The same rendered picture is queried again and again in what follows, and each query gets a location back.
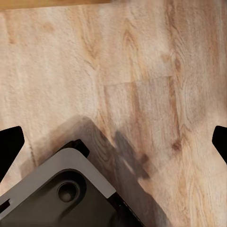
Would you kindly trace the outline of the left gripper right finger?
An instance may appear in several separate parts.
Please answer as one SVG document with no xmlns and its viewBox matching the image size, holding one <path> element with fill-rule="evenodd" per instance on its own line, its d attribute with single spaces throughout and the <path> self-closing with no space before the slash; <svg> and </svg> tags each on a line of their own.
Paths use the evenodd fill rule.
<svg viewBox="0 0 227 227">
<path fill-rule="evenodd" d="M 227 164 L 227 128 L 216 126 L 212 143 Z"/>
</svg>

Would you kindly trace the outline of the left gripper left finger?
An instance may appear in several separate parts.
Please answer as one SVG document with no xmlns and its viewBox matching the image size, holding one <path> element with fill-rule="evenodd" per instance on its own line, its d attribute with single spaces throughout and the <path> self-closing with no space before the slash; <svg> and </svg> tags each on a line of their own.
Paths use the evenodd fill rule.
<svg viewBox="0 0 227 227">
<path fill-rule="evenodd" d="M 0 183 L 25 143 L 20 126 L 0 131 Z"/>
</svg>

